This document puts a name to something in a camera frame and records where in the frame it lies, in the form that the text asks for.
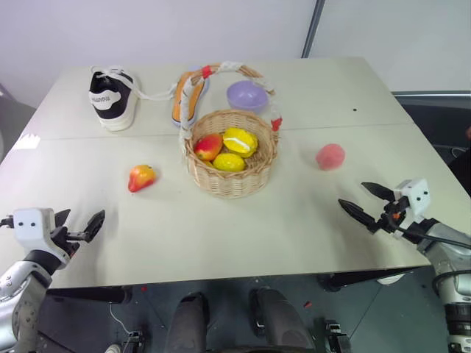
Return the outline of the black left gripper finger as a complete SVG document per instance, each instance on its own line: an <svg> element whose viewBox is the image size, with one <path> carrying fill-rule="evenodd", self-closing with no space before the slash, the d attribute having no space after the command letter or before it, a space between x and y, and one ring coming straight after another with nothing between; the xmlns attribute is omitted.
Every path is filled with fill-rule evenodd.
<svg viewBox="0 0 471 353"><path fill-rule="evenodd" d="M66 229L65 223L70 212L70 209L66 209L54 214L55 230Z"/></svg>
<svg viewBox="0 0 471 353"><path fill-rule="evenodd" d="M85 230L82 232L82 239L90 243L98 234L99 230L105 221L105 210L100 210L95 213L87 223Z"/></svg>

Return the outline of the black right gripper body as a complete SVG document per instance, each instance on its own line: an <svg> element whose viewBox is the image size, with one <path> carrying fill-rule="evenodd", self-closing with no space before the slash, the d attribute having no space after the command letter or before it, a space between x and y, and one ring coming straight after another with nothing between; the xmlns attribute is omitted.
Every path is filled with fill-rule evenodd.
<svg viewBox="0 0 471 353"><path fill-rule="evenodd" d="M406 219L406 210L409 206L407 196L401 196L398 200L388 202L376 222L377 229L382 229L385 232L404 232L400 225Z"/></svg>

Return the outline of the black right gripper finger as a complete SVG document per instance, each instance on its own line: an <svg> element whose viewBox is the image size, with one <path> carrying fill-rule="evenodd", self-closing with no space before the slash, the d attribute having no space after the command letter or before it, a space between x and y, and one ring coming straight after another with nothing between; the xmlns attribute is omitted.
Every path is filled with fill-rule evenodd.
<svg viewBox="0 0 471 353"><path fill-rule="evenodd" d="M350 217L354 218L357 222L364 225L369 232L377 232L376 220L372 216L365 213L363 208L359 207L353 202L344 199L339 199L338 203Z"/></svg>
<svg viewBox="0 0 471 353"><path fill-rule="evenodd" d="M362 182L361 185L365 187L371 194L378 197L379 199L386 201L394 201L394 191L387 187L384 187L375 182Z"/></svg>

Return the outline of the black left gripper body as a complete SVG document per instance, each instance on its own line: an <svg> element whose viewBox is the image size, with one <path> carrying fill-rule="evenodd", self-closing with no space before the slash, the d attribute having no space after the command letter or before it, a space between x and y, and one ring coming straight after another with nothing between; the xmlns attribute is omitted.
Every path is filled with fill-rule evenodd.
<svg viewBox="0 0 471 353"><path fill-rule="evenodd" d="M85 241L83 232L69 232L67 227L57 227L51 232L52 242L72 258Z"/></svg>

